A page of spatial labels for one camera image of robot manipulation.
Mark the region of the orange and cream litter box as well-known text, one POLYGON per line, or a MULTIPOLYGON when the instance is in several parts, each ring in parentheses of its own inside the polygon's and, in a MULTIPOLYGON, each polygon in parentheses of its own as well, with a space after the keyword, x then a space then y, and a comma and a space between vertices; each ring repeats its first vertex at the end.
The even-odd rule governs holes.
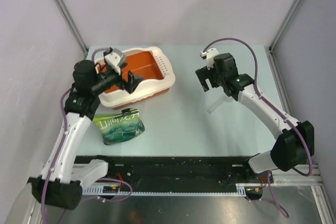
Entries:
POLYGON ((159 47, 130 48, 123 51, 127 66, 123 68, 123 78, 128 78, 128 71, 143 77, 132 94, 114 86, 99 95, 102 106, 121 109, 137 102, 168 92, 175 83, 172 65, 159 47))

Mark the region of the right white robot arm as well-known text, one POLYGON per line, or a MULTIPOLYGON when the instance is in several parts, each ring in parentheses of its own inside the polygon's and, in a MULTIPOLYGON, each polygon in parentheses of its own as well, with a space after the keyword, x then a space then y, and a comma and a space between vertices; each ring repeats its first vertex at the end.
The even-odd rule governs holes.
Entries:
POLYGON ((279 169, 287 172, 298 164, 312 162, 314 155, 314 128, 309 121, 297 119, 276 107, 257 91, 255 81, 248 74, 238 72, 234 57, 220 54, 212 48, 201 52, 207 65, 195 71, 204 91, 223 88, 224 93, 244 105, 258 117, 275 138, 273 148, 256 154, 245 162, 243 179, 254 183, 261 173, 279 169))

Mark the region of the clear plastic scoop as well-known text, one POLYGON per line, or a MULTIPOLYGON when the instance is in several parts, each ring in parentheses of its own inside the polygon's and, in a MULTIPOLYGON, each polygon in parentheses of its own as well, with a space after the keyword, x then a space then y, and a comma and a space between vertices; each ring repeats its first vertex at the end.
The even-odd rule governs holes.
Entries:
POLYGON ((233 101, 232 97, 228 97, 225 94, 221 95, 218 99, 216 99, 207 109, 208 114, 212 114, 218 107, 220 107, 223 103, 231 103, 233 101))

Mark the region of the green litter bag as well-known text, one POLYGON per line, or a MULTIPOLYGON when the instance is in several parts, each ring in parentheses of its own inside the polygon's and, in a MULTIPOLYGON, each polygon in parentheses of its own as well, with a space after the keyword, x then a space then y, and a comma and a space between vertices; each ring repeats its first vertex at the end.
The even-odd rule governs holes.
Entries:
POLYGON ((105 145, 127 142, 145 131, 139 110, 133 108, 118 114, 96 114, 93 122, 100 130, 105 145))

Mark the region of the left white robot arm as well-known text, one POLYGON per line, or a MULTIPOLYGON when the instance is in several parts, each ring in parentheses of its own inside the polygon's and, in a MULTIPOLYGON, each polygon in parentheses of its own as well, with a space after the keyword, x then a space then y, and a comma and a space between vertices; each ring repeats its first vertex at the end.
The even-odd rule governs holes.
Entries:
POLYGON ((63 123, 55 146, 40 175, 28 179, 32 195, 42 207, 74 210, 82 193, 93 183, 99 179, 110 182, 115 178, 116 169, 101 159, 93 159, 74 174, 77 150, 100 105, 99 95, 113 86, 132 94, 143 80, 131 71, 124 79, 122 72, 108 62, 104 64, 104 71, 97 72, 91 60, 76 63, 72 76, 74 82, 60 100, 63 123))

